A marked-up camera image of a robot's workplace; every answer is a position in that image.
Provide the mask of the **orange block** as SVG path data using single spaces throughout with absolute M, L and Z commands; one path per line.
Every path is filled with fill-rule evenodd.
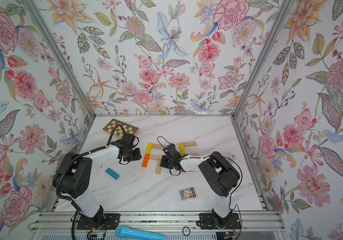
M 143 158 L 143 161 L 142 161 L 142 165 L 141 165 L 143 168 L 147 167 L 147 164 L 148 164 L 148 161 L 149 161 L 149 157 L 150 157 L 150 154 L 145 154 L 145 156 Z

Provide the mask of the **yellow block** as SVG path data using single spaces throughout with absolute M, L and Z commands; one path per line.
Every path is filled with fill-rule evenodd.
M 145 154 L 150 155 L 153 143 L 148 143 Z
M 179 143 L 179 147 L 180 147 L 180 153 L 181 155 L 185 155 L 186 154 L 186 151 L 185 151 L 185 146 L 183 143 Z

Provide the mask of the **teal block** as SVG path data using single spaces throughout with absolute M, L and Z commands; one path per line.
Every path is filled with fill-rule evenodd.
M 113 179 L 117 180 L 119 178 L 119 174 L 116 173 L 114 170 L 112 170 L 111 168 L 108 168 L 105 170 L 106 174 L 108 174 L 109 176 L 111 176 Z

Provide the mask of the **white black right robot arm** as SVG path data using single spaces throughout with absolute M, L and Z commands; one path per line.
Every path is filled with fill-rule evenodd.
M 240 172 L 219 152 L 213 152 L 206 157 L 182 155 L 176 150 L 174 144 L 169 144 L 162 150 L 164 155 L 160 166 L 169 169 L 170 173 L 172 171 L 198 172 L 204 176 L 211 190 L 216 194 L 210 221 L 216 227 L 223 229 L 231 220 L 232 192 L 242 181 Z

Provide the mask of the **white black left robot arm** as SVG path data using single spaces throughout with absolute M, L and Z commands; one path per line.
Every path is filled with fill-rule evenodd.
M 115 142 L 109 139 L 105 146 L 82 154 L 67 153 L 52 180 L 58 199 L 70 202 L 82 217 L 95 223 L 102 222 L 103 207 L 88 190 L 91 170 L 111 160 L 125 163 L 139 161 L 141 154 L 140 149 L 136 147 L 138 143 L 137 136 L 124 133 L 123 137 Z

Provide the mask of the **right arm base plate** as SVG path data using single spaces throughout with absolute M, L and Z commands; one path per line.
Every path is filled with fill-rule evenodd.
M 202 230 L 240 230 L 241 220 L 236 213 L 229 213 L 225 218 L 220 218 L 215 213 L 200 213 L 196 225 Z

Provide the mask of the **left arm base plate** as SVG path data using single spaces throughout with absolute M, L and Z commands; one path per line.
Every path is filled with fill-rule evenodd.
M 103 214 L 103 217 L 95 216 L 88 218 L 83 215 L 80 216 L 76 225 L 77 230 L 92 230 L 102 227 L 102 230 L 115 230 L 118 227 L 120 214 Z

